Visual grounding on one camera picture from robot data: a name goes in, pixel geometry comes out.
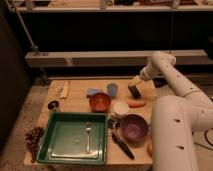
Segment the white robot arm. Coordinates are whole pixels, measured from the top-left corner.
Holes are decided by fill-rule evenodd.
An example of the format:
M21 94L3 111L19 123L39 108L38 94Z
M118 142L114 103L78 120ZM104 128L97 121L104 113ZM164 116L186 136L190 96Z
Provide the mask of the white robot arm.
M174 55L153 52L130 85L162 74L174 92L158 98L152 108L153 171L199 171L192 133L213 128L213 102L175 63Z

